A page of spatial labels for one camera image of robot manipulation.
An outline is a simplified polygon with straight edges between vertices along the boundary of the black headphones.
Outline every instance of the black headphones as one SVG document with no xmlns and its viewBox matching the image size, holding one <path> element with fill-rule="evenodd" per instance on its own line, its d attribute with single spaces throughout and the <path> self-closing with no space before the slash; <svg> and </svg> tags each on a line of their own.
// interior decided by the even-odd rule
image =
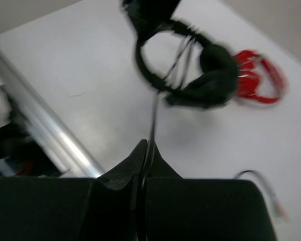
<svg viewBox="0 0 301 241">
<path fill-rule="evenodd" d="M 199 56 L 203 74 L 185 88 L 173 88 L 163 76 L 152 73 L 143 58 L 143 47 L 155 34 L 173 31 L 184 37 L 190 36 L 203 50 Z M 224 106 L 237 90 L 238 66 L 234 58 L 222 46 L 211 43 L 201 33 L 196 33 L 181 21 L 169 19 L 154 30 L 138 35 L 135 59 L 144 78 L 159 92 L 169 92 L 166 101 L 169 105 L 182 105 L 200 108 Z"/>
</svg>

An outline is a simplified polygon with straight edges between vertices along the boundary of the white table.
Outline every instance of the white table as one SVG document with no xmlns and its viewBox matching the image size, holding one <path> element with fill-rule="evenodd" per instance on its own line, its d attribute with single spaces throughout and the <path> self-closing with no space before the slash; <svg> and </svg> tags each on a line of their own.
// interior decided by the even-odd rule
<svg viewBox="0 0 301 241">
<path fill-rule="evenodd" d="M 263 172 L 291 222 L 275 224 L 279 240 L 301 241 L 301 63 L 217 0 L 184 0 L 175 16 L 236 51 L 267 53 L 290 87 L 271 108 L 210 111 L 160 106 L 157 144 L 183 177 L 230 178 Z M 165 71 L 178 40 L 159 36 L 149 58 Z M 109 170 L 148 137 L 153 91 L 137 73 L 134 33 L 118 1 L 84 0 L 0 35 L 0 49 Z M 193 66 L 190 75 L 197 72 Z"/>
</svg>

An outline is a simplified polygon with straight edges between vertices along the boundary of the black cable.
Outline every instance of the black cable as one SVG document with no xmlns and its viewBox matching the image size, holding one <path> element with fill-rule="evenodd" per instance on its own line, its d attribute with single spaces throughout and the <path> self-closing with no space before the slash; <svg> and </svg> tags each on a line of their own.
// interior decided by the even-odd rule
<svg viewBox="0 0 301 241">
<path fill-rule="evenodd" d="M 272 202 L 272 212 L 275 217 L 281 217 L 284 221 L 289 221 L 289 217 L 284 210 L 283 206 L 281 205 L 274 188 L 268 181 L 268 179 L 260 172 L 255 171 L 255 170 L 244 170 L 239 172 L 238 174 L 235 175 L 234 179 L 239 179 L 243 174 L 245 173 L 250 173 L 253 174 L 253 176 L 256 177 L 258 182 L 261 184 L 263 190 L 266 192 L 266 194 L 270 197 L 271 202 Z"/>
<path fill-rule="evenodd" d="M 180 83 L 180 86 L 179 88 L 183 88 L 183 85 L 185 83 L 185 80 L 187 78 L 187 74 L 188 74 L 188 71 L 189 71 L 189 68 L 190 68 L 190 63 L 191 63 L 191 56 L 192 56 L 192 53 L 193 53 L 193 49 L 194 49 L 194 44 L 196 42 L 196 39 L 195 38 L 190 38 L 189 42 L 189 51 L 188 51 L 188 54 L 187 54 L 187 57 L 186 57 L 186 62 L 185 62 L 185 65 L 184 65 L 184 74 L 182 76 L 182 79 L 181 79 L 181 83 Z"/>
<path fill-rule="evenodd" d="M 258 171 L 244 170 L 244 171 L 241 171 L 238 174 L 236 174 L 234 179 L 239 179 L 245 173 L 253 174 L 256 177 L 256 179 L 258 180 L 258 182 L 261 184 L 263 190 L 269 195 L 269 197 L 271 199 L 277 199 L 274 188 L 272 187 L 270 182 L 267 180 L 267 178 L 262 173 L 260 173 Z"/>
<path fill-rule="evenodd" d="M 178 66 L 178 62 L 183 55 L 184 51 L 186 50 L 187 46 L 191 42 L 190 39 L 187 44 L 183 47 L 183 43 L 185 39 L 182 40 L 181 44 L 178 47 L 177 55 L 175 58 L 175 62 L 168 70 L 164 80 L 166 80 L 170 74 L 176 69 Z M 141 168 L 141 172 L 139 174 L 139 185 L 138 185 L 138 193 L 137 193 L 137 237 L 138 241 L 147 241 L 147 232 L 146 232 L 146 225 L 145 225 L 145 183 L 148 176 L 151 174 L 151 169 L 154 160 L 155 154 L 155 136 L 156 136 L 156 126 L 157 126 L 157 116 L 158 116 L 158 106 L 159 106 L 159 95 L 160 91 L 156 93 L 153 102 L 153 111 L 152 111 L 152 125 L 150 128 L 149 140 L 147 143 L 147 149 L 145 154 L 145 159 Z"/>
</svg>

